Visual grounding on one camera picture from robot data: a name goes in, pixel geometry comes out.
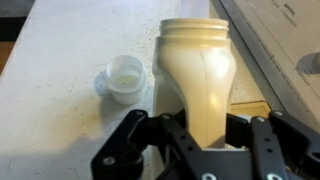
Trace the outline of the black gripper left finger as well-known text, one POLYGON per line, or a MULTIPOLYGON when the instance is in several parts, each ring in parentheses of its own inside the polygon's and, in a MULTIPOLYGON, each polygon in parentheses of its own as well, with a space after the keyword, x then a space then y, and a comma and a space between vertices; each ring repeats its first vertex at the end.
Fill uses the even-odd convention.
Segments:
POLYGON ((181 121, 169 114, 129 112, 91 161, 93 180, 140 180, 143 151, 155 146, 165 167, 156 180, 207 180, 219 176, 212 155, 201 150, 181 121))

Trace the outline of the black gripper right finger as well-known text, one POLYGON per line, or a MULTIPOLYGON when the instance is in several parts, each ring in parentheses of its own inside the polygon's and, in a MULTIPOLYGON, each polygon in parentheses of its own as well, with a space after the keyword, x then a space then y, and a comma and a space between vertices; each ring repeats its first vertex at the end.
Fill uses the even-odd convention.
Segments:
POLYGON ((254 180, 320 180, 320 134, 286 112, 228 114, 226 142, 249 149, 254 180))

